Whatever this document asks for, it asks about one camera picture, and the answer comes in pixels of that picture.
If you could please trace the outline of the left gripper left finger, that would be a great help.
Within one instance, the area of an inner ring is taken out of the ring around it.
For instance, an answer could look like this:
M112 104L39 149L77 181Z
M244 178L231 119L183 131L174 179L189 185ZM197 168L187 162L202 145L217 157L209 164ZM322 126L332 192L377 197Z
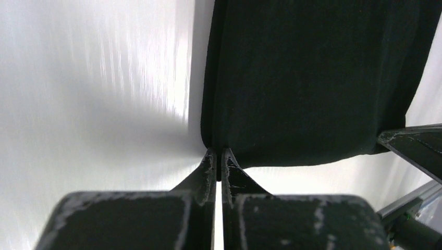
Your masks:
M170 191L87 191L64 196L37 249L213 249L216 154Z

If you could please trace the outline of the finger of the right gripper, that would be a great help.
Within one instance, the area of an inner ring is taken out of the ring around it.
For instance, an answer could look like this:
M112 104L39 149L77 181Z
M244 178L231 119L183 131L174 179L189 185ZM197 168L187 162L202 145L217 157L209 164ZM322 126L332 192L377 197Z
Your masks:
M377 143L441 183L441 124L383 131Z

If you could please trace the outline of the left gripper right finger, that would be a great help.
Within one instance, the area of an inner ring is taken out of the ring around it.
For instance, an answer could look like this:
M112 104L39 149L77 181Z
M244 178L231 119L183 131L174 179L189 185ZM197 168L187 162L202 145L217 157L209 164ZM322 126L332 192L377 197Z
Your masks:
M379 216L353 195L273 195L225 149L225 249L389 249Z

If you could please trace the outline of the black t shirt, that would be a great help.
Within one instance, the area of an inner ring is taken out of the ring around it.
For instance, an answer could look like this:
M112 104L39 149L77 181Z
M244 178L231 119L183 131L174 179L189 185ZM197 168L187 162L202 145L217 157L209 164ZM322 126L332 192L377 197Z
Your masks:
M216 1L204 145L240 166L291 167L384 153L403 129L441 1Z

